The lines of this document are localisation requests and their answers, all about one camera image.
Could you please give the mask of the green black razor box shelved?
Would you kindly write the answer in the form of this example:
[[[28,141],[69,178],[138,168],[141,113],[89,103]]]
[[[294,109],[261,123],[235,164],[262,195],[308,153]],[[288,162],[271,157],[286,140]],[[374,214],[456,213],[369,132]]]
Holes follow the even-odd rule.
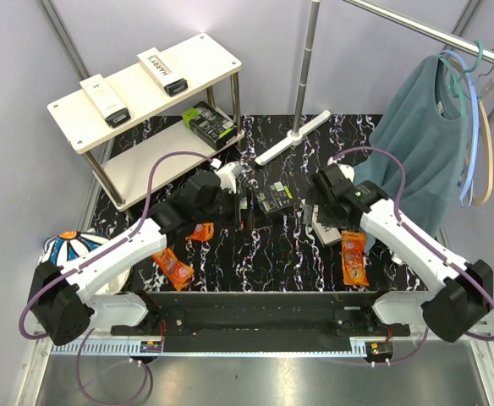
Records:
[[[184,125],[214,150],[221,150],[237,134],[234,121],[201,101],[182,113]]]

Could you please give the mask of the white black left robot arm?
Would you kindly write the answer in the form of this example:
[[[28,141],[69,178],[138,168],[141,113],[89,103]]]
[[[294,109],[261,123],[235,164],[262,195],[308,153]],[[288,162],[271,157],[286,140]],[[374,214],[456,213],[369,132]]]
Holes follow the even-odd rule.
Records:
[[[100,247],[65,266],[42,262],[34,270],[22,313],[32,313],[45,337],[57,346],[73,342],[91,328],[131,326],[142,335],[153,333],[159,315],[145,294],[100,295],[99,289],[136,263],[194,234],[199,224],[236,223],[237,179],[244,170],[238,162],[215,172],[200,170]]]

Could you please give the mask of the white Harry's box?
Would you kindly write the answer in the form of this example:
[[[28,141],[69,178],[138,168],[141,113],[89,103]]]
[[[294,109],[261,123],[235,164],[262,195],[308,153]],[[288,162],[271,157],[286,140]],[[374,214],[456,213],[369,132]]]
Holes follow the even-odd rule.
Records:
[[[323,246],[331,246],[342,240],[342,235],[337,228],[323,226],[315,222],[313,224],[313,230]]]
[[[139,53],[137,58],[139,65],[168,96],[188,89],[187,79],[155,47]]]

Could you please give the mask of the green black razor box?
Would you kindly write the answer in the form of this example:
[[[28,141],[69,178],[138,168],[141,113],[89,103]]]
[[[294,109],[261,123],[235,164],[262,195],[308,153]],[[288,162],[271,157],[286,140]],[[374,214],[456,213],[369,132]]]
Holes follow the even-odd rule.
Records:
[[[255,230],[278,225],[297,205],[297,199],[282,182],[250,187],[253,188],[255,199]],[[247,214],[244,216],[244,229],[249,230]]]

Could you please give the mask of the white H razor box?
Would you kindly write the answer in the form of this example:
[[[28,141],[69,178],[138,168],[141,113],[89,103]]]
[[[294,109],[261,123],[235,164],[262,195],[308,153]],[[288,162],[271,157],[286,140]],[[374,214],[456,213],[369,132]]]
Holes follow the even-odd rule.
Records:
[[[131,119],[127,106],[100,74],[80,81],[80,86],[110,128]]]

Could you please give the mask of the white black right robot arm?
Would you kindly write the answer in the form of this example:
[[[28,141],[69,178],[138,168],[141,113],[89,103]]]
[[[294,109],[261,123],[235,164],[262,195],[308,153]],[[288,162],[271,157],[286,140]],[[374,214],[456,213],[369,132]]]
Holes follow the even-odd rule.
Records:
[[[380,240],[426,286],[419,292],[382,294],[360,314],[368,334],[379,335],[393,324],[426,326],[453,343],[494,309],[492,269],[440,245],[371,181],[354,185],[333,163],[311,176],[305,202],[318,207],[322,225],[361,229]]]

